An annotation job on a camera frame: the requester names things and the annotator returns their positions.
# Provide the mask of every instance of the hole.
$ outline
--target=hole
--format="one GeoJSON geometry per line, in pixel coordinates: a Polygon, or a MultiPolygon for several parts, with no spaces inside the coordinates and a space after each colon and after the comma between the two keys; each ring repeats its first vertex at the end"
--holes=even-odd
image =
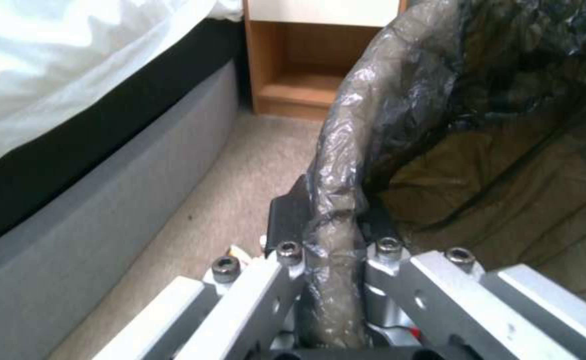
{"type": "Polygon", "coordinates": [[[279,311],[279,297],[275,298],[275,301],[273,301],[273,314],[277,314],[278,311],[279,311]]]}
{"type": "Polygon", "coordinates": [[[452,346],[464,346],[466,344],[466,341],[464,341],[463,337],[454,333],[449,337],[448,344],[451,344],[452,346]]]}
{"type": "Polygon", "coordinates": [[[291,242],[284,243],[284,244],[282,244],[282,250],[286,250],[286,251],[295,250],[295,244],[291,243],[291,242]]]}
{"type": "Polygon", "coordinates": [[[231,264],[233,264],[233,260],[229,259],[228,257],[221,258],[217,262],[217,266],[219,266],[220,268],[229,267],[229,266],[231,266],[231,264]]]}
{"type": "Polygon", "coordinates": [[[415,304],[419,307],[419,309],[426,310],[426,298],[424,294],[422,294],[421,290],[415,291],[415,304]]]}
{"type": "Polygon", "coordinates": [[[444,360],[438,353],[432,350],[420,350],[413,354],[412,360],[444,360]]]}
{"type": "Polygon", "coordinates": [[[383,246],[394,246],[397,244],[397,241],[391,237],[385,237],[382,239],[383,246]]]}
{"type": "Polygon", "coordinates": [[[468,251],[466,251],[465,249],[462,249],[462,248],[458,248],[458,247],[451,249],[451,255],[460,259],[460,260],[466,260],[471,257],[471,255],[470,255],[470,253],[468,253],[468,251]]]}
{"type": "Polygon", "coordinates": [[[280,353],[279,355],[275,356],[273,360],[301,360],[301,358],[294,353],[284,352],[280,353]]]}

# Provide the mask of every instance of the carpeted floor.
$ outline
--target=carpeted floor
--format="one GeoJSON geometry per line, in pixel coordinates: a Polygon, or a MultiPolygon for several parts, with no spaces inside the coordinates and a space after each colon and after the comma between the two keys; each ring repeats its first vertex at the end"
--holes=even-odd
{"type": "Polygon", "coordinates": [[[306,170],[321,126],[241,111],[213,167],[51,359],[91,358],[175,276],[201,278],[230,244],[257,255],[270,200],[306,170]]]}

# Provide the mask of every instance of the screw head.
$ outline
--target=screw head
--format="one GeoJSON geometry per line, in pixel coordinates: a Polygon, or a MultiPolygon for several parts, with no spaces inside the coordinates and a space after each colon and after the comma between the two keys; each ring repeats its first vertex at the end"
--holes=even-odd
{"type": "Polygon", "coordinates": [[[457,265],[463,271],[470,273],[475,264],[475,255],[470,250],[462,247],[452,247],[444,253],[449,262],[457,265]]]}
{"type": "Polygon", "coordinates": [[[387,260],[399,260],[402,248],[402,242],[395,237],[382,237],[375,242],[375,254],[387,260]]]}
{"type": "Polygon", "coordinates": [[[235,256],[220,256],[213,262],[213,279],[220,284],[232,283],[240,275],[240,262],[235,256]]]}
{"type": "Polygon", "coordinates": [[[297,265],[302,261],[302,247],[294,241],[282,241],[276,251],[277,260],[283,265],[297,265]]]}

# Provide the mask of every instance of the machine part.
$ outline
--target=machine part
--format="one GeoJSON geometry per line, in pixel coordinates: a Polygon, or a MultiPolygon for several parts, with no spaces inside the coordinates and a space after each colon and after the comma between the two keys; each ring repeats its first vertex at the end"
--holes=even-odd
{"type": "Polygon", "coordinates": [[[395,256],[395,260],[379,257],[377,256],[379,254],[378,244],[370,244],[367,252],[368,260],[366,261],[366,269],[364,271],[366,321],[380,328],[393,328],[398,326],[405,328],[413,327],[413,322],[400,309],[397,303],[384,290],[372,285],[379,281],[375,279],[375,276],[378,276],[379,272],[394,274],[399,269],[400,260],[408,259],[411,257],[411,254],[406,248],[401,247],[398,257],[395,256]]]}
{"type": "Polygon", "coordinates": [[[402,243],[395,237],[382,237],[375,242],[375,255],[383,260],[399,260],[402,256],[402,243]]]}
{"type": "Polygon", "coordinates": [[[235,256],[220,256],[213,262],[213,279],[220,284],[232,283],[240,275],[240,262],[235,256]]]}
{"type": "Polygon", "coordinates": [[[264,351],[255,353],[250,360],[476,360],[464,346],[401,346],[344,349],[319,348],[264,351]]]}
{"type": "Polygon", "coordinates": [[[473,264],[475,264],[475,255],[473,255],[470,250],[462,247],[452,247],[446,250],[444,255],[446,256],[446,259],[457,265],[464,272],[467,274],[471,273],[473,264]]]}
{"type": "Polygon", "coordinates": [[[586,359],[586,303],[520,264],[482,277],[482,285],[550,337],[586,359]]]}
{"type": "Polygon", "coordinates": [[[411,329],[407,327],[379,327],[371,323],[367,323],[368,330],[373,331],[384,339],[382,346],[391,347],[408,347],[420,346],[419,340],[411,333],[411,329]]]}
{"type": "Polygon", "coordinates": [[[279,243],[276,252],[277,260],[283,265],[297,265],[302,261],[302,247],[294,241],[279,243]]]}
{"type": "Polygon", "coordinates": [[[216,302],[211,285],[178,276],[93,360],[170,358],[216,302]]]}
{"type": "Polygon", "coordinates": [[[177,360],[244,359],[267,349],[302,291],[304,262],[255,259],[204,319],[177,360]]]}
{"type": "Polygon", "coordinates": [[[574,358],[438,251],[404,260],[392,272],[366,271],[366,281],[393,298],[435,346],[461,339],[487,359],[574,358]]]}

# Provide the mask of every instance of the black garbage bag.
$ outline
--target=black garbage bag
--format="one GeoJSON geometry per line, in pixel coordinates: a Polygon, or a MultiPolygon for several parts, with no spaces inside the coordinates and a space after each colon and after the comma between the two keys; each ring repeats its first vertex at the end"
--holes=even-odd
{"type": "Polygon", "coordinates": [[[586,300],[586,0],[422,0],[342,83],[308,174],[302,341],[366,346],[356,218],[586,300]]]}

